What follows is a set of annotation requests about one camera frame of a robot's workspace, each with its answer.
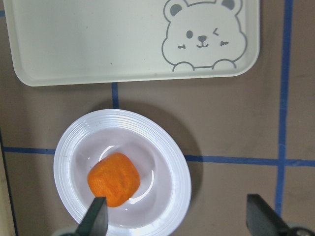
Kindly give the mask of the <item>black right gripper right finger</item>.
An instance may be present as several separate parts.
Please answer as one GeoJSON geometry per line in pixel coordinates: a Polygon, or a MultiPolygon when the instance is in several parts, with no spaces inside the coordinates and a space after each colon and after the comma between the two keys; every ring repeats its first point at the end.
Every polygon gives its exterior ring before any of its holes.
{"type": "Polygon", "coordinates": [[[289,226],[258,194],[248,194],[246,226],[252,236],[286,236],[289,226]]]}

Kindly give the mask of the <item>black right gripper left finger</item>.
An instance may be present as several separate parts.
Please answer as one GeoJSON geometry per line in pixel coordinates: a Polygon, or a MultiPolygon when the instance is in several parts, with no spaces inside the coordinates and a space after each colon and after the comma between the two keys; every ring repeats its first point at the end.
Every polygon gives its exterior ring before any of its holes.
{"type": "Polygon", "coordinates": [[[75,231],[76,236],[105,236],[108,230],[108,211],[105,197],[95,197],[83,220],[75,231]]]}

